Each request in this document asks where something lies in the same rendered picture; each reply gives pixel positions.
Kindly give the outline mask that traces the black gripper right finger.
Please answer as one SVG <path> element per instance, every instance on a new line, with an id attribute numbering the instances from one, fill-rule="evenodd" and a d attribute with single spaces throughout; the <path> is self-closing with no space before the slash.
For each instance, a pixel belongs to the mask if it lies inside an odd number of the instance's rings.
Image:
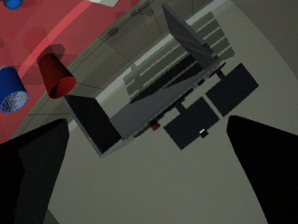
<path id="1" fill-rule="evenodd" d="M 269 224 L 298 224 L 298 136 L 230 115 L 226 132 Z"/>

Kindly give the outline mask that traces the grey cube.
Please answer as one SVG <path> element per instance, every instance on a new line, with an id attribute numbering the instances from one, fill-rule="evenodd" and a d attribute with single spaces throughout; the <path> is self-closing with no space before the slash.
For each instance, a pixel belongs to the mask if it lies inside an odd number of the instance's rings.
<path id="1" fill-rule="evenodd" d="M 118 2 L 118 0 L 89 0 L 89 2 L 104 4 L 104 6 L 113 7 L 114 4 Z"/>

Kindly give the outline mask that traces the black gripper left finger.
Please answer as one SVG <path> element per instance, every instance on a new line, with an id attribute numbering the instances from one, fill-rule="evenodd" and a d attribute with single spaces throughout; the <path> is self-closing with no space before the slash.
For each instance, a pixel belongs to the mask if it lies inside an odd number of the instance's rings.
<path id="1" fill-rule="evenodd" d="M 57 119 L 0 144 L 0 224 L 44 224 L 68 137 Z"/>

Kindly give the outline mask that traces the dark blue mug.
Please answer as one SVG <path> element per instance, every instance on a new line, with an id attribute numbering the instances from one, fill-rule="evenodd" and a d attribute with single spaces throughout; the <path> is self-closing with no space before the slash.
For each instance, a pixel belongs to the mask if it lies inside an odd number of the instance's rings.
<path id="1" fill-rule="evenodd" d="M 5 113 L 19 111 L 27 104 L 29 95 L 19 73 L 12 65 L 0 68 L 0 111 Z"/>

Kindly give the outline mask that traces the dark red cup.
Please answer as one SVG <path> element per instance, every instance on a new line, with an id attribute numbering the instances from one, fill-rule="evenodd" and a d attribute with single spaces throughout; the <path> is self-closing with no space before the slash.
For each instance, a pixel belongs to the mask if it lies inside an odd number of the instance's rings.
<path id="1" fill-rule="evenodd" d="M 39 68 L 49 99 L 67 96 L 76 84 L 76 76 L 73 76 L 53 53 L 45 53 L 41 56 Z"/>

